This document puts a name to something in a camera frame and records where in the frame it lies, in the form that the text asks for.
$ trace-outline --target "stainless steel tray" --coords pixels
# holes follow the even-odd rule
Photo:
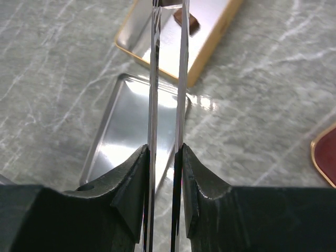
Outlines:
[[[14,183],[0,174],[0,185],[13,185]]]
[[[188,104],[189,99],[186,97],[186,108]],[[80,185],[123,163],[137,148],[147,143],[148,106],[148,80],[120,75],[85,161]],[[177,88],[159,83],[155,189],[173,150],[176,107]]]
[[[188,87],[194,85],[208,58],[225,33],[243,0],[192,0],[190,13],[200,27],[189,40]],[[115,44],[140,63],[149,66],[151,53],[152,1],[135,0]],[[160,72],[177,81],[181,27],[174,20],[176,10],[162,9],[160,35]]]

